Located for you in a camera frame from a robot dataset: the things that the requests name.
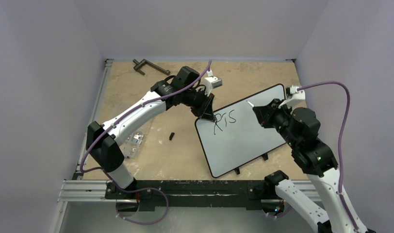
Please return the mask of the white whiteboard black frame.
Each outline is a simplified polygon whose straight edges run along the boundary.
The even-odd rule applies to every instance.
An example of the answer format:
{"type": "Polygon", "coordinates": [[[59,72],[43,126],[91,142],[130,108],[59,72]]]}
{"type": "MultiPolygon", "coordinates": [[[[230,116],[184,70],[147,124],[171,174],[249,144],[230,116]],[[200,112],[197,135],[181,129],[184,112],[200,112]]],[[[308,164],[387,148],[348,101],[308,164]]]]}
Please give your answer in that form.
{"type": "Polygon", "coordinates": [[[285,144],[274,129],[258,123],[254,106],[267,105],[273,99],[285,99],[284,86],[276,84],[214,111],[215,122],[195,121],[210,174],[219,178],[244,164],[285,144]]]}

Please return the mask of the black marker cap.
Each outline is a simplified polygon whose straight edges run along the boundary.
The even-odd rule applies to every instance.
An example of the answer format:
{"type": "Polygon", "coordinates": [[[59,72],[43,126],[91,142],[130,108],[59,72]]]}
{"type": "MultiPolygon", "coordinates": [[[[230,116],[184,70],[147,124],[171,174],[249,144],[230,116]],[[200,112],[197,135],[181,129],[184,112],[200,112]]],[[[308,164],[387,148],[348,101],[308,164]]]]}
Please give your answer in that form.
{"type": "Polygon", "coordinates": [[[170,141],[173,139],[174,135],[175,135],[174,132],[171,132],[171,133],[170,133],[170,136],[169,136],[169,140],[170,140],[170,141]]]}

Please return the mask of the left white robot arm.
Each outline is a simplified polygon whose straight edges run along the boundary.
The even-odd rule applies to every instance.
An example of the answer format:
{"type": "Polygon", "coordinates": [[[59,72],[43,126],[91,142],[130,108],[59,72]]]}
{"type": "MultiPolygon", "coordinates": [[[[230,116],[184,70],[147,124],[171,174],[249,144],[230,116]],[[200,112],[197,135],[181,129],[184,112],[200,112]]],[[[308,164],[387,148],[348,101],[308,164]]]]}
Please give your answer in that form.
{"type": "Polygon", "coordinates": [[[222,84],[210,67],[199,74],[183,66],[176,75],[156,82],[136,104],[121,114],[103,123],[90,123],[84,157],[90,155],[95,159],[99,168],[116,183],[118,194],[125,199],[133,197],[136,180],[124,165],[125,156],[120,146],[149,120],[179,104],[189,107],[197,118],[214,122],[212,90],[222,84]]]}

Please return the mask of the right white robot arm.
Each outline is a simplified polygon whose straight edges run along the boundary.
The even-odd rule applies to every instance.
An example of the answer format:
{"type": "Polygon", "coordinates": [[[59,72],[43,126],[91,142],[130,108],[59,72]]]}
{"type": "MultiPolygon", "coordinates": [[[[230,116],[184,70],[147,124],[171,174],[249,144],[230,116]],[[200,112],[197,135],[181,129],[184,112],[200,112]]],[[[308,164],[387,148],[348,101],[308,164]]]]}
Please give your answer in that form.
{"type": "Polygon", "coordinates": [[[275,129],[289,145],[291,156],[310,179],[323,207],[300,191],[280,170],[265,177],[265,194],[286,201],[315,233],[371,233],[353,209],[340,182],[340,169],[331,148],[318,138],[320,122],[315,112],[304,107],[280,106],[282,102],[274,99],[252,110],[263,128],[275,129]]]}

